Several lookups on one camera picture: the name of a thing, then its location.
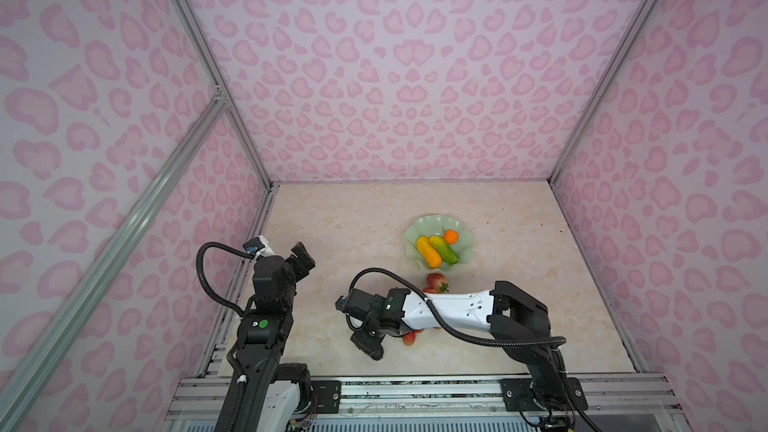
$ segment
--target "green bowl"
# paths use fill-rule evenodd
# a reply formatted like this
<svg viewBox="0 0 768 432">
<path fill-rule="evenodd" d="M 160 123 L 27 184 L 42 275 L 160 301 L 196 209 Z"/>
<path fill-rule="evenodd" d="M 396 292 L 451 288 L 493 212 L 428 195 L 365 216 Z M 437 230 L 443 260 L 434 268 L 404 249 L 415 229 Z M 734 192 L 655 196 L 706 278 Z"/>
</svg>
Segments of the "green bowl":
<svg viewBox="0 0 768 432">
<path fill-rule="evenodd" d="M 422 235 L 430 237 L 432 235 L 442 236 L 446 230 L 454 230 L 458 234 L 458 240 L 455 244 L 451 245 L 456 254 L 458 254 L 458 263 L 454 265 L 446 264 L 445 262 L 440 265 L 439 270 L 441 273 L 450 275 L 460 272 L 466 264 L 472 261 L 475 256 L 474 247 L 475 239 L 469 230 L 456 220 L 449 216 L 443 216 L 440 214 L 434 214 L 432 216 L 424 216 L 413 223 L 412 226 L 406 230 L 406 257 L 413 260 L 419 269 L 424 271 L 437 270 L 432 269 L 427 265 L 427 261 L 416 250 L 416 240 Z"/>
</svg>

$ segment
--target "strawberry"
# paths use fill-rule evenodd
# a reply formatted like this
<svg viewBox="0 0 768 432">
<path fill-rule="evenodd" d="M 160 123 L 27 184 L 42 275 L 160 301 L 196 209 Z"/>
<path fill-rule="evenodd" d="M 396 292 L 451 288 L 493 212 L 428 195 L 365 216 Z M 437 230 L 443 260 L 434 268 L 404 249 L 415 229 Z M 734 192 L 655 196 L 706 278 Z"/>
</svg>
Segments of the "strawberry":
<svg viewBox="0 0 768 432">
<path fill-rule="evenodd" d="M 438 294 L 443 294 L 448 291 L 448 280 L 443 274 L 433 272 L 427 275 L 427 283 L 429 287 L 434 288 Z"/>
<path fill-rule="evenodd" d="M 413 343 L 416 342 L 416 333 L 411 332 L 410 334 L 402 338 L 402 342 L 405 345 L 413 345 Z"/>
</svg>

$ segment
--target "small orange fruit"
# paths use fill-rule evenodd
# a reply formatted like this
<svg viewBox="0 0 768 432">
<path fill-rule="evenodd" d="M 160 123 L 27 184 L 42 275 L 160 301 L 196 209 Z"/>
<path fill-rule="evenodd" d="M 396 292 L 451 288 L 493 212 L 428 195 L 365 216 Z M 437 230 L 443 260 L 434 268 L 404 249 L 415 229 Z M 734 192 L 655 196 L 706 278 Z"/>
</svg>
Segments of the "small orange fruit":
<svg viewBox="0 0 768 432">
<path fill-rule="evenodd" d="M 456 244 L 456 241 L 458 240 L 458 234 L 456 233 L 456 231 L 447 230 L 446 233 L 442 235 L 442 238 L 448 244 Z"/>
</svg>

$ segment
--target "black mounting plate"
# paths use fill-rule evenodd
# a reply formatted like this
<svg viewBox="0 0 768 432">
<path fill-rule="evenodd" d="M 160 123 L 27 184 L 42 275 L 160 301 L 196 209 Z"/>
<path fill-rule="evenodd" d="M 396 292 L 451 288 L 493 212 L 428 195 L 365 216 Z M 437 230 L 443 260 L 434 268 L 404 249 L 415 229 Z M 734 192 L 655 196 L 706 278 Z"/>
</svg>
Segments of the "black mounting plate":
<svg viewBox="0 0 768 432">
<path fill-rule="evenodd" d="M 502 386 L 502 398 L 504 399 L 504 406 L 507 412 L 541 412 L 542 408 L 533 402 L 533 395 L 531 393 L 531 379 L 501 379 L 499 381 Z M 587 404 L 587 398 L 584 396 L 584 390 L 581 388 L 581 382 L 578 379 L 569 377 L 568 383 L 571 385 L 573 391 L 576 407 L 582 410 L 587 410 L 589 404 Z"/>
<path fill-rule="evenodd" d="M 341 401 L 341 382 L 313 380 L 312 393 L 317 396 L 316 414 L 338 414 Z"/>
</svg>

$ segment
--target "pink wallpaper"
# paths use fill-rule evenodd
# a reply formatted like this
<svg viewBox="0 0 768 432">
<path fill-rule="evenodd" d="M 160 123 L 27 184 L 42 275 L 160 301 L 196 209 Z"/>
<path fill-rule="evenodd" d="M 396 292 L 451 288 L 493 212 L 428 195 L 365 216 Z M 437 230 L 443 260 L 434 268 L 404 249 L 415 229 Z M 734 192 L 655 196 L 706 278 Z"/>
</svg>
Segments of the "pink wallpaper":
<svg viewBox="0 0 768 432">
<path fill-rule="evenodd" d="M 222 117 L 20 431 L 159 427 L 219 307 L 197 282 L 197 249 L 211 240 L 245 242 L 262 195 L 257 183 Z M 211 287 L 223 292 L 235 264 L 232 255 L 208 251 Z"/>
<path fill-rule="evenodd" d="M 664 0 L 557 194 L 698 432 L 768 423 L 766 0 Z"/>
<path fill-rule="evenodd" d="M 547 177 L 639 0 L 191 0 L 276 180 Z"/>
<path fill-rule="evenodd" d="M 0 0 L 0 388 L 212 97 L 168 0 Z"/>
</svg>

